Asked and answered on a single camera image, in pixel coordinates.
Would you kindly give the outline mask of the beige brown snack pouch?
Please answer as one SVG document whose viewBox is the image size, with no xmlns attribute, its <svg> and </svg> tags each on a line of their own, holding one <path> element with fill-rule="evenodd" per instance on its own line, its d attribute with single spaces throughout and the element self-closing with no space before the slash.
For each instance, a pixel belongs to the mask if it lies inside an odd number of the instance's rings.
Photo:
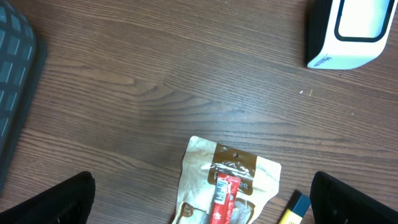
<svg viewBox="0 0 398 224">
<path fill-rule="evenodd" d="M 279 191 L 279 163 L 192 136 L 182 161 L 174 223 L 209 223 L 219 173 L 241 179 L 230 223 L 252 223 Z"/>
</svg>

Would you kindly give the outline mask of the yellow highlighter pen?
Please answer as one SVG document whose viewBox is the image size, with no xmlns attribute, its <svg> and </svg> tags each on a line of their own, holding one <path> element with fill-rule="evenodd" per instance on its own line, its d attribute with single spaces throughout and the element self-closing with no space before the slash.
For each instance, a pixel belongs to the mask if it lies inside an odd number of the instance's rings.
<svg viewBox="0 0 398 224">
<path fill-rule="evenodd" d="M 284 214 L 281 216 L 278 224 L 300 224 L 310 204 L 310 198 L 296 190 L 287 204 Z"/>
</svg>

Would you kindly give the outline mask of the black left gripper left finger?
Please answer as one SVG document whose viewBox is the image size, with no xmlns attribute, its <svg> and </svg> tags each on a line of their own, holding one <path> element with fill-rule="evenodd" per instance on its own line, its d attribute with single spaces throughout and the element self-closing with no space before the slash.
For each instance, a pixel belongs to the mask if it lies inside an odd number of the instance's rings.
<svg viewBox="0 0 398 224">
<path fill-rule="evenodd" d="M 96 185 L 83 171 L 50 189 L 1 212 L 1 224 L 86 224 L 95 198 Z"/>
</svg>

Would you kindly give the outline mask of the red stick snack packet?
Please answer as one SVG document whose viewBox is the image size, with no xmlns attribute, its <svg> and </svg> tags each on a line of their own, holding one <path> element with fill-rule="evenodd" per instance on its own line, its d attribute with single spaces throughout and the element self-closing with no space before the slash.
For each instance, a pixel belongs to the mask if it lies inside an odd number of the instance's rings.
<svg viewBox="0 0 398 224">
<path fill-rule="evenodd" d="M 217 175 L 209 224 L 230 224 L 240 183 L 239 177 L 224 173 Z"/>
</svg>

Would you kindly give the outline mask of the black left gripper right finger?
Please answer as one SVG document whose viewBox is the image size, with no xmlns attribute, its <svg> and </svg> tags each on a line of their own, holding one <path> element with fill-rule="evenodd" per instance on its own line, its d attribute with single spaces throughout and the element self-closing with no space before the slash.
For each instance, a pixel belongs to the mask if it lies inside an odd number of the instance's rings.
<svg viewBox="0 0 398 224">
<path fill-rule="evenodd" d="M 322 171 L 313 178 L 310 201 L 316 224 L 397 224 L 397 211 Z"/>
</svg>

